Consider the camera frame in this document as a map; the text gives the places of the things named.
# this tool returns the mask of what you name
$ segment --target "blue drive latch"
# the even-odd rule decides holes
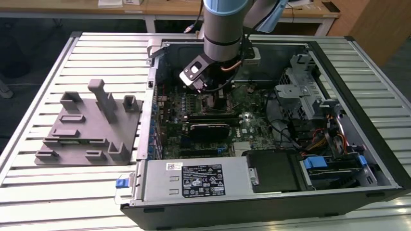
[[[363,155],[359,155],[359,163],[363,167],[367,165],[367,160],[366,160],[366,157]]]
[[[326,159],[322,156],[310,156],[305,160],[306,169],[329,167]]]

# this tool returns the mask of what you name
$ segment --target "wooden table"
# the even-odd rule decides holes
[[[142,5],[99,9],[98,0],[2,0],[0,17],[74,18],[74,19],[143,19],[147,32],[155,33],[155,20],[195,20],[199,0],[146,0]],[[325,36],[339,13],[331,13],[315,0],[311,6],[286,9],[280,22],[321,24],[315,35]]]

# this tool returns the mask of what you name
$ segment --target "aluminum extrusion table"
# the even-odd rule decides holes
[[[148,40],[194,39],[180,34],[78,33],[70,38],[32,105],[0,156],[0,231],[136,231],[136,224],[115,204],[115,180],[135,171],[136,151],[128,166],[36,166],[42,147],[62,109],[64,91],[94,97],[92,78],[106,81],[116,99],[132,94],[144,100],[151,69]],[[401,163],[411,172],[411,104],[357,42],[343,37],[252,36],[252,40],[318,41]],[[331,87],[325,84],[333,96]],[[136,135],[135,147],[139,145]],[[131,196],[131,189],[119,191]],[[190,230],[410,230],[411,198],[379,202],[343,216],[211,226]]]

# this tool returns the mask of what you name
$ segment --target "warning label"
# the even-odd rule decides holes
[[[183,197],[224,196],[222,165],[183,166]]]

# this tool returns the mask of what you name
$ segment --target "3d printed part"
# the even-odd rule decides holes
[[[63,109],[36,153],[38,165],[127,165],[138,131],[140,100],[126,95],[115,100],[104,81],[92,79],[88,89],[96,99],[66,92]]]

